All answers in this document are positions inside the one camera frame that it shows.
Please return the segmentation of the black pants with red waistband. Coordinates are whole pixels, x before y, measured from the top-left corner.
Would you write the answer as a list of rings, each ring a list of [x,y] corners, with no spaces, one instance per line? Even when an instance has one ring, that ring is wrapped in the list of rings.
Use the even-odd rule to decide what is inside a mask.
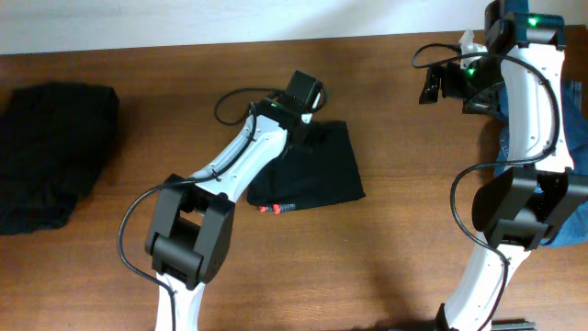
[[[366,197],[346,122],[313,122],[307,143],[258,173],[247,188],[250,205],[280,214]]]

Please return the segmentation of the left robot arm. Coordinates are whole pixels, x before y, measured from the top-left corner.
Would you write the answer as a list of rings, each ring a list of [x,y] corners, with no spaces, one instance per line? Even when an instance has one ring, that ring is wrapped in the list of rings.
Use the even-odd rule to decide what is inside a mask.
[[[235,204],[258,173],[301,143],[326,101],[323,83],[301,71],[284,89],[250,103],[237,136],[209,164],[170,175],[159,195],[144,249],[159,286],[155,327],[195,330],[205,286],[228,255]]]

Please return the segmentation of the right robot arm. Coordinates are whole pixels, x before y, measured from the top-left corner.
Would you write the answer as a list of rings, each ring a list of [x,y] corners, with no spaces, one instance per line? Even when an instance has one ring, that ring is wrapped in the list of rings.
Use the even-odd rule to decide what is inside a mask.
[[[474,249],[462,279],[438,309],[435,330],[491,330],[520,265],[586,202],[564,133],[561,71],[565,22],[530,11],[525,1],[496,0],[485,10],[484,41],[466,31],[454,56],[429,63],[423,104],[459,99],[466,114],[508,120],[500,174],[475,194],[466,232]]]

